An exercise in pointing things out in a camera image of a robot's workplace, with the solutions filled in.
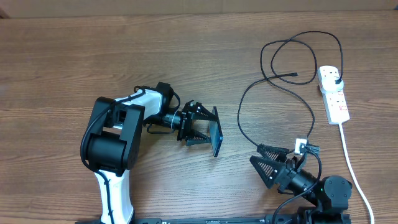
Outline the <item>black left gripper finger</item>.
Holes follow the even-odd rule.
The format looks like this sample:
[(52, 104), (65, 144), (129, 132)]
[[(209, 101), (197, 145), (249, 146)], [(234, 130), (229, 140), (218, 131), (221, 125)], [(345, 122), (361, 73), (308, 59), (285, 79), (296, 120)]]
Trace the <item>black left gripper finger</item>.
[(201, 103), (196, 102), (191, 109), (193, 120), (216, 121), (217, 116), (208, 111)]
[(206, 144), (211, 143), (211, 138), (197, 130), (190, 130), (186, 136), (186, 145), (192, 146), (196, 144)]

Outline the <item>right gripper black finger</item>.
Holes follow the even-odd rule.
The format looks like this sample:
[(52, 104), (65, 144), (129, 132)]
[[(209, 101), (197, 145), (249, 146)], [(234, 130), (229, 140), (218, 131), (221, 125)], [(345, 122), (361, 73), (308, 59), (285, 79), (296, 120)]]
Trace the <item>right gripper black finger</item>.
[(282, 147), (274, 147), (274, 146), (266, 146), (264, 144), (260, 144), (257, 147), (257, 152), (265, 159), (272, 159), (277, 162), (285, 162), (287, 160), (287, 155), (292, 153), (291, 150), (282, 148)]
[(249, 161), (268, 189), (273, 187), (286, 168), (286, 165), (282, 162), (265, 159), (259, 156), (251, 156)]

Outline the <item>smartphone with lit screen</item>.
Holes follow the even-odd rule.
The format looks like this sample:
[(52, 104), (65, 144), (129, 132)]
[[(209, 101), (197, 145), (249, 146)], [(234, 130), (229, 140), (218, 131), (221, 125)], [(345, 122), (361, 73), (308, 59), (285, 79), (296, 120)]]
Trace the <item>smartphone with lit screen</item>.
[(221, 124), (220, 124), (220, 119), (218, 116), (218, 111), (217, 108), (214, 106), (212, 113), (216, 116), (215, 121), (210, 121), (209, 122), (209, 133), (210, 133), (210, 138), (211, 138), (211, 146), (213, 150), (213, 157), (218, 157), (221, 144), (223, 142), (223, 133), (221, 130)]

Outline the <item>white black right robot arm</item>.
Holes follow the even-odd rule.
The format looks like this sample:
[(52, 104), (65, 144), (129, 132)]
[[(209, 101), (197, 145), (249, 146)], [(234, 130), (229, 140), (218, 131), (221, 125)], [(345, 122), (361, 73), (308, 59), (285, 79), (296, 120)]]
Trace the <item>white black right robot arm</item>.
[(309, 143), (298, 145), (296, 156), (288, 158), (291, 152), (286, 148), (257, 146), (258, 156), (251, 156), (250, 162), (268, 189), (277, 186), (280, 194), (292, 198), (282, 203), (273, 215), (266, 218), (268, 223), (281, 223), (280, 210), (296, 198), (302, 197), (312, 204), (300, 207), (291, 215), (288, 223), (351, 223), (348, 209), (353, 185), (339, 175), (321, 178), (322, 162), (320, 148)]

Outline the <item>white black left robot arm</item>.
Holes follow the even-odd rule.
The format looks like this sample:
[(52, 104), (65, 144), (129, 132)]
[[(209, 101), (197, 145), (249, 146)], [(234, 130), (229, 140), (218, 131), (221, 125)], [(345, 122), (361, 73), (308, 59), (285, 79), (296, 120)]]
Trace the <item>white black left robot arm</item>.
[(143, 127), (168, 128), (187, 146), (210, 143), (213, 156), (218, 156), (223, 134), (217, 109), (207, 110), (193, 100), (171, 107), (178, 97), (170, 84), (160, 82), (154, 88), (135, 86), (134, 93), (123, 98), (96, 99), (80, 157), (99, 183), (102, 214), (97, 223), (134, 223), (129, 173), (137, 161)]

